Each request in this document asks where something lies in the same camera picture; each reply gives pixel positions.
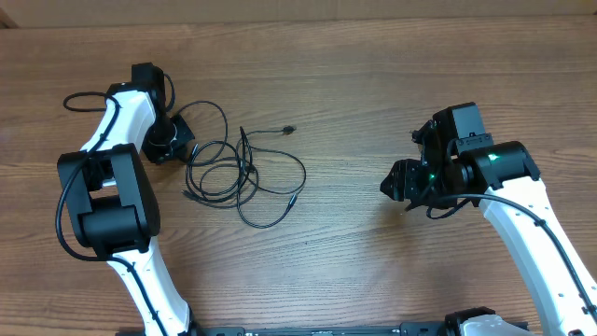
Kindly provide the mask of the black USB cable thin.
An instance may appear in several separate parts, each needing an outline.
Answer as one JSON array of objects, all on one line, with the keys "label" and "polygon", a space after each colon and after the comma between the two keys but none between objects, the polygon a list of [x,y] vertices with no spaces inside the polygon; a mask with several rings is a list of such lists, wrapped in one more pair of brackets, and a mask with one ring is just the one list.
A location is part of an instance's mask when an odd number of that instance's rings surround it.
[{"label": "black USB cable thin", "polygon": [[[296,130],[292,125],[253,131],[240,128],[235,148],[239,166],[235,206],[241,221],[251,228],[265,230],[277,226],[293,210],[306,187],[306,165],[297,155],[260,143],[267,136],[280,139]],[[272,217],[269,223],[256,222],[245,215],[244,206],[259,193],[262,193],[261,205],[265,204],[265,197],[287,198],[279,216]]]}]

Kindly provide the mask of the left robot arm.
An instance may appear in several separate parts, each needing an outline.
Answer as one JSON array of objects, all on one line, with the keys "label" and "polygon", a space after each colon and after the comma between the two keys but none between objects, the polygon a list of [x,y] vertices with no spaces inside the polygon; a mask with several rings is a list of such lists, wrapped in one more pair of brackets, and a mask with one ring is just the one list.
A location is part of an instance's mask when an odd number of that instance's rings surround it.
[{"label": "left robot arm", "polygon": [[183,159],[194,135],[169,116],[172,81],[153,63],[132,66],[128,82],[102,93],[104,114],[78,151],[61,155],[62,193],[56,213],[68,213],[90,261],[118,274],[143,319],[144,335],[200,335],[160,253],[160,210],[141,158],[162,164]]}]

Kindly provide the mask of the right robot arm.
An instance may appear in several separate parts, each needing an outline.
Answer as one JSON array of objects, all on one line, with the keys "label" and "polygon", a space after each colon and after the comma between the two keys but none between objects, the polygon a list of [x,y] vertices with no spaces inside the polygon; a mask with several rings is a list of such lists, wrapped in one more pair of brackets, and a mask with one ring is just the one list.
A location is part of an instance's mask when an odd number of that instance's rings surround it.
[{"label": "right robot arm", "polygon": [[538,166],[518,141],[496,144],[478,106],[449,106],[412,132],[418,160],[396,161],[380,190],[442,210],[477,207],[507,247],[546,335],[596,332],[596,282],[566,236]]}]

